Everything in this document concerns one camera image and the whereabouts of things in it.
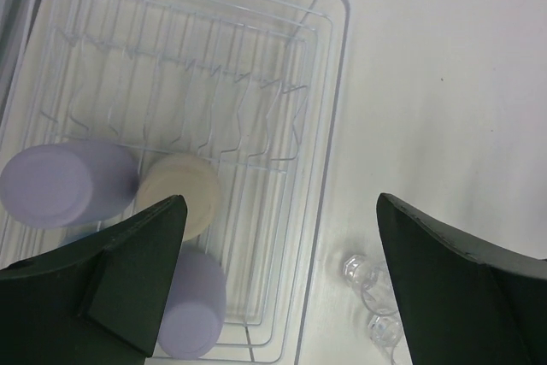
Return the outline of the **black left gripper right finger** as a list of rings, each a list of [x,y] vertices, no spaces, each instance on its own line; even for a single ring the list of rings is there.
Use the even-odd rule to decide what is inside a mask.
[[[546,262],[388,193],[379,235],[415,364],[544,364]]]

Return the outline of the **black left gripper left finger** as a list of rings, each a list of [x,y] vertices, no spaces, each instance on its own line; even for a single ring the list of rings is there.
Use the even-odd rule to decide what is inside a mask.
[[[171,196],[1,271],[3,364],[143,364],[152,357],[187,207]]]

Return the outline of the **blue plastic cup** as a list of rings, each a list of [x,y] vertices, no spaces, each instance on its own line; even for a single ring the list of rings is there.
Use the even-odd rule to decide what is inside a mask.
[[[63,246],[66,246],[68,244],[79,241],[83,238],[90,237],[91,235],[94,235],[95,233],[97,233],[96,230],[86,231],[86,232],[81,232],[81,233],[70,233],[65,239],[63,239],[61,241],[61,243],[59,244],[59,247],[63,247]]]

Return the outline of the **clear plastic cup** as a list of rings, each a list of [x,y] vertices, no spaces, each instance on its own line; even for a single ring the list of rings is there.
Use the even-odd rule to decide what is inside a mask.
[[[383,297],[392,291],[385,261],[375,261],[365,255],[353,255],[344,261],[342,275],[349,287],[360,297]]]
[[[389,356],[403,338],[403,325],[392,293],[362,291],[362,302],[368,310],[368,336],[373,344]]]

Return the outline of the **lilac plastic cup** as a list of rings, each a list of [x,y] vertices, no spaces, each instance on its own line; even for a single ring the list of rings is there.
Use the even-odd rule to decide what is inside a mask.
[[[217,343],[226,319],[226,276],[221,265],[199,249],[181,250],[158,333],[169,356],[194,360]]]
[[[1,203],[16,221],[33,228],[75,227],[120,214],[138,183],[138,163],[117,144],[42,144],[7,162]]]

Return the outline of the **beige plastic cup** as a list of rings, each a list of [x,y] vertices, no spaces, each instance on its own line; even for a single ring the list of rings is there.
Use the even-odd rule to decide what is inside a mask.
[[[156,162],[144,177],[135,199],[135,210],[171,197],[185,199],[187,217],[183,240],[202,234],[213,222],[221,201],[217,173],[207,161],[191,154],[172,154]]]

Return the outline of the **aluminium frame rail left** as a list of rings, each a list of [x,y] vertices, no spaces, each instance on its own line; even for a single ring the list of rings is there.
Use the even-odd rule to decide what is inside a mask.
[[[1,0],[1,99],[8,93],[29,0]]]

